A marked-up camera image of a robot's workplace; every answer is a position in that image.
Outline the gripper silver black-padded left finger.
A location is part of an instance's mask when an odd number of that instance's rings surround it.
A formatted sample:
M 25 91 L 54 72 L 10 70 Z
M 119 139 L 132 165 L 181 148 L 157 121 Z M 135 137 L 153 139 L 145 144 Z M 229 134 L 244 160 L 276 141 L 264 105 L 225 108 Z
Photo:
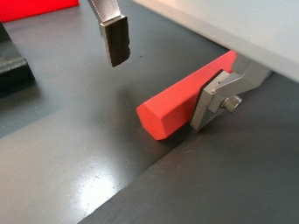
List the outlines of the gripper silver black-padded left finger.
M 105 41 L 107 56 L 112 67 L 129 57 L 128 20 L 120 12 L 117 0 L 88 0 Z

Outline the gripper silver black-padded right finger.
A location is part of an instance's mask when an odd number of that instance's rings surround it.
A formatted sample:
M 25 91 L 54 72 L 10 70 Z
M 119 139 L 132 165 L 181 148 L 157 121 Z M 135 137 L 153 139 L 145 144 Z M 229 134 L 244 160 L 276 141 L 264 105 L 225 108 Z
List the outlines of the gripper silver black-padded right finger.
M 241 103 L 239 94 L 260 86 L 271 69 L 239 54 L 232 63 L 232 73 L 219 70 L 200 88 L 191 117 L 191 126 L 200 130 L 223 111 L 232 113 Z

